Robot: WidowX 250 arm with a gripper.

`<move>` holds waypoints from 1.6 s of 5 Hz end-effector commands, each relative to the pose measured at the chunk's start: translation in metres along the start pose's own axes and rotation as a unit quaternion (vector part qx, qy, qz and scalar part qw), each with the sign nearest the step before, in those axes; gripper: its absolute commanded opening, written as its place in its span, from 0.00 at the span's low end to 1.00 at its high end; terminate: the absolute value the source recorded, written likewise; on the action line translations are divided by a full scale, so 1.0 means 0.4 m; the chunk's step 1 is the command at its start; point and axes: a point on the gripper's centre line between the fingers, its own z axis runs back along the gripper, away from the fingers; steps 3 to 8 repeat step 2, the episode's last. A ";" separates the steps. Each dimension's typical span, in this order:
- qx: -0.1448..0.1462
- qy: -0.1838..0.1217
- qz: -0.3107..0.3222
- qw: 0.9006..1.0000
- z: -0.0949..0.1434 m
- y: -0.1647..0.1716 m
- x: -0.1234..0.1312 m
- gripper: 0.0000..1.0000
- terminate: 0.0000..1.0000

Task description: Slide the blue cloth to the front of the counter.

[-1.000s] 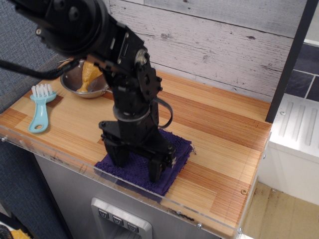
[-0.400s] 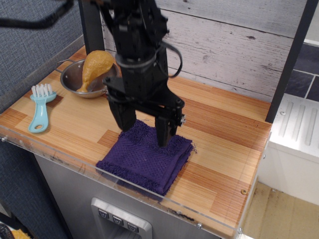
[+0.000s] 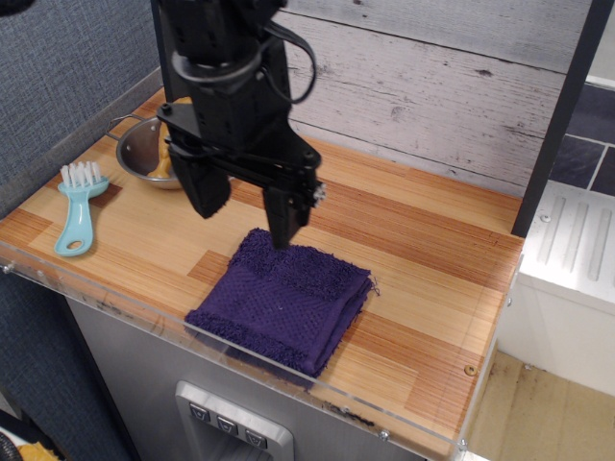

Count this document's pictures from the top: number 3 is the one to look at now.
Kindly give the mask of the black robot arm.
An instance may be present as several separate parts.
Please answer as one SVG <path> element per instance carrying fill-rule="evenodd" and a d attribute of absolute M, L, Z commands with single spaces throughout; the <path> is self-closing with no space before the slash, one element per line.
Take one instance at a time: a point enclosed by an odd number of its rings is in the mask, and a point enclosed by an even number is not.
<path fill-rule="evenodd" d="M 325 197 L 319 153 L 290 127 L 305 95 L 292 97 L 284 46 L 315 57 L 276 23 L 284 1 L 162 1 L 174 46 L 171 64 L 187 104 L 157 116 L 169 131 L 172 168 L 194 209 L 210 218 L 230 199 L 232 178 L 261 188 L 272 243 L 288 247 Z"/>

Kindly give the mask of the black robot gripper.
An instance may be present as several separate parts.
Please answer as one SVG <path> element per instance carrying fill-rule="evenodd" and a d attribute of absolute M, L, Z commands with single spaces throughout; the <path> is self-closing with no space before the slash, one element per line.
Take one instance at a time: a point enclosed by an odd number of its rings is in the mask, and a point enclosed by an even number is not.
<path fill-rule="evenodd" d="M 261 188 L 276 250 L 286 249 L 323 200 L 320 154 L 289 126 L 297 103 L 285 71 L 194 86 L 157 112 L 171 134 L 172 168 L 195 211 L 208 219 L 228 202 L 230 179 Z"/>

